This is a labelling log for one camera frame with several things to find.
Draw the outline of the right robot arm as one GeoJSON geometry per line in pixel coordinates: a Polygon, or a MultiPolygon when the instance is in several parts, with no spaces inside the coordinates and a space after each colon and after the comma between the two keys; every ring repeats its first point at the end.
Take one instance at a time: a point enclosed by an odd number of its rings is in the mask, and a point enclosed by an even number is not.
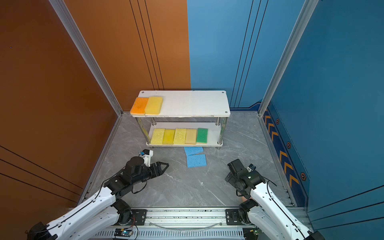
{"type": "Polygon", "coordinates": [[[236,195],[246,201],[239,205],[240,221],[255,225],[271,240],[323,240],[325,237],[312,232],[276,197],[269,187],[271,181],[256,171],[245,167],[236,159],[228,164],[230,172],[225,181],[236,189],[236,195]]]}

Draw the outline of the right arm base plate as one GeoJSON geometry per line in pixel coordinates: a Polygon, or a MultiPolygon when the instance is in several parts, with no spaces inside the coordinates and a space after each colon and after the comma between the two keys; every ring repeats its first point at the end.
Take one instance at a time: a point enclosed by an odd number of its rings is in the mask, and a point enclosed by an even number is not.
{"type": "Polygon", "coordinates": [[[226,209],[225,213],[228,226],[253,225],[248,218],[248,213],[245,210],[226,209]]]}

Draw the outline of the blue sponge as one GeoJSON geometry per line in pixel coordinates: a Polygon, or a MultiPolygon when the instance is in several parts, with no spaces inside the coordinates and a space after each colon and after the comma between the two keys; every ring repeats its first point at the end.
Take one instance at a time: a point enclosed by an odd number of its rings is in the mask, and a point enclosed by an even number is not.
{"type": "Polygon", "coordinates": [[[184,151],[187,156],[193,156],[202,153],[204,149],[202,147],[184,147],[184,151]]]}
{"type": "Polygon", "coordinates": [[[187,156],[188,168],[205,167],[206,165],[207,160],[205,154],[187,156]]]}

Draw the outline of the orange sponge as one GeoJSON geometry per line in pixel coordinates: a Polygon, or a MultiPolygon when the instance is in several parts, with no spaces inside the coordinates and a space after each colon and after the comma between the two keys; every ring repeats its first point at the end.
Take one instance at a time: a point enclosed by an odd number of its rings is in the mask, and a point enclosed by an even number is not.
{"type": "Polygon", "coordinates": [[[147,106],[149,98],[141,98],[137,97],[131,110],[130,114],[131,115],[138,115],[138,116],[143,116],[146,114],[145,108],[147,106]]]}

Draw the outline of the bright yellow foam sponge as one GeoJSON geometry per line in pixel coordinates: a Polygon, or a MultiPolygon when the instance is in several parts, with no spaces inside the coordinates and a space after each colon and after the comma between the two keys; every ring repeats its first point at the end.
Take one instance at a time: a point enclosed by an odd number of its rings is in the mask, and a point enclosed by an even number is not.
{"type": "Polygon", "coordinates": [[[175,137],[175,129],[165,129],[163,136],[163,145],[173,145],[175,137]]]}

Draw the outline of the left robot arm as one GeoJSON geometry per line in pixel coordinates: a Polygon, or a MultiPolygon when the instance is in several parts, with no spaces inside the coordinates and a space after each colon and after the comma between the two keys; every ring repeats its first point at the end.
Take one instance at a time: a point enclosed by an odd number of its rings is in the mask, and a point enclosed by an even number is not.
{"type": "Polygon", "coordinates": [[[149,155],[131,158],[101,188],[83,203],[63,216],[43,224],[34,225],[27,233],[29,240],[87,240],[99,231],[118,222],[128,223],[131,207],[122,197],[133,192],[134,185],[147,183],[165,173],[168,163],[147,165],[149,155]]]}

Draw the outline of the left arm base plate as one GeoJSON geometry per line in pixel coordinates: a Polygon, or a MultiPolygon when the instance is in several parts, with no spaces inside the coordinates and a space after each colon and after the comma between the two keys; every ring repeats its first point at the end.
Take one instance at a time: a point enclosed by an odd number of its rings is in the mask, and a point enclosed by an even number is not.
{"type": "Polygon", "coordinates": [[[118,220],[121,226],[143,226],[147,217],[146,209],[133,209],[122,213],[118,220]]]}

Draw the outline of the pale yellow sponge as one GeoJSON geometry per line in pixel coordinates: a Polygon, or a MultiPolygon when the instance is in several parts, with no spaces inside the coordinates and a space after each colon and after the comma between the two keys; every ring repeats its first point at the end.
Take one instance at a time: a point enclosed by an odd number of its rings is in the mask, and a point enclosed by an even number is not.
{"type": "Polygon", "coordinates": [[[197,129],[187,129],[186,130],[186,145],[195,145],[197,141],[197,129]]]}

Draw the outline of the white two-tier shelf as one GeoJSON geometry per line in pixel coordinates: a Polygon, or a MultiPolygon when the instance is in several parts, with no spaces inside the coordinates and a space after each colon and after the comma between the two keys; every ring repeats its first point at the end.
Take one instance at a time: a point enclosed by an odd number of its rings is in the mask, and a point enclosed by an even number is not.
{"type": "Polygon", "coordinates": [[[136,119],[148,147],[214,147],[223,146],[223,135],[231,115],[227,92],[220,91],[140,91],[139,98],[161,97],[158,115],[137,115],[136,119]],[[207,142],[193,144],[152,144],[156,129],[207,129],[207,142]]]}

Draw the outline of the yellow porous sponge large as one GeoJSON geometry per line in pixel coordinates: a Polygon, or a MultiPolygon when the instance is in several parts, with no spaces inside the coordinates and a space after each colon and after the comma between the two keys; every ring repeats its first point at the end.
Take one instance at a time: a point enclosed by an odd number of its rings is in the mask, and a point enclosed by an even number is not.
{"type": "Polygon", "coordinates": [[[162,145],[164,139],[165,129],[154,129],[153,135],[151,138],[151,145],[162,145]]]}

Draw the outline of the green scrub sponge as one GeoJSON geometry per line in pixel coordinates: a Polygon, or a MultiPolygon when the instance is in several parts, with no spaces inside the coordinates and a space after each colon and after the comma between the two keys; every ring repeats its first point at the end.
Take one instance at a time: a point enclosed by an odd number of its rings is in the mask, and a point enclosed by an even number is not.
{"type": "Polygon", "coordinates": [[[198,128],[196,143],[197,144],[207,144],[207,142],[208,142],[208,129],[198,128]]]}

